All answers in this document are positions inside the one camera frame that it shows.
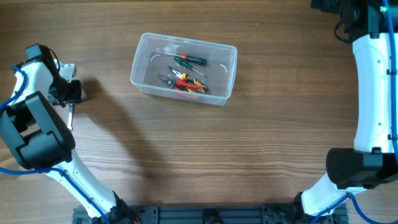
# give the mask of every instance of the wood grain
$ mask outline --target wood grain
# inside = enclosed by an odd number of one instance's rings
[[[288,202],[325,173],[332,147],[353,147],[358,81],[339,18],[310,1],[149,1],[0,5],[0,101],[11,65],[36,42],[75,63],[88,101],[75,108],[76,149],[131,205]],[[225,107],[139,93],[131,64],[145,32],[238,48]],[[63,118],[67,111],[58,108]],[[0,141],[0,167],[21,169]],[[395,220],[398,185],[358,197]],[[79,203],[44,175],[0,174],[0,223],[70,223]],[[349,204],[352,223],[364,223]]]

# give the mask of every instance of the red screwdriver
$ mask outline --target red screwdriver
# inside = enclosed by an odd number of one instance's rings
[[[178,56],[179,58],[182,58],[188,62],[198,63],[200,65],[207,65],[207,60],[204,58],[199,58],[199,57],[194,57],[194,56],[189,56],[189,55],[176,55],[176,54],[171,54],[171,53],[167,53],[167,52],[166,52],[166,54]]]

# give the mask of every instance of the wooden surface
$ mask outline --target wooden surface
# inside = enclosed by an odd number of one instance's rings
[[[353,147],[358,81],[337,15],[310,1],[162,1],[0,5],[0,101],[11,66],[39,42],[75,63],[88,101],[75,109],[76,149],[127,203],[289,202],[325,173],[332,147]],[[139,93],[129,81],[145,32],[238,48],[224,107]],[[67,118],[67,110],[59,110]],[[0,167],[21,168],[0,141]],[[395,220],[398,185],[358,197]],[[79,206],[44,175],[0,174],[0,223],[70,223]],[[364,223],[348,202],[352,223]]]

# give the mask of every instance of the pliers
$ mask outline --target pliers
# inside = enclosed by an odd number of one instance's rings
[[[192,89],[200,89],[204,93],[207,92],[207,90],[208,90],[207,86],[205,84],[203,84],[201,81],[197,80],[196,78],[192,78],[192,77],[188,76],[188,74],[186,74],[186,73],[181,73],[170,66],[169,66],[169,69],[177,77],[177,84],[178,84],[178,81],[181,80],[182,83],[180,83],[180,85],[186,87],[189,92],[193,93],[194,91]]]
[[[166,83],[170,88],[174,89],[174,90],[187,90],[191,93],[193,93],[194,91],[192,89],[201,89],[201,86],[192,84],[192,83],[188,83],[183,81],[180,78],[169,78],[166,77],[164,75],[157,75],[164,83]]]

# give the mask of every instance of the plastic container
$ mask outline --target plastic container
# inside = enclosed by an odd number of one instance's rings
[[[166,53],[207,59],[206,65],[189,63],[208,79],[179,65],[173,55]],[[223,106],[232,93],[237,57],[238,50],[230,45],[145,33],[137,47],[130,80],[142,93]],[[169,66],[202,81],[208,91],[190,93],[172,89],[159,78],[162,75],[176,79]]]

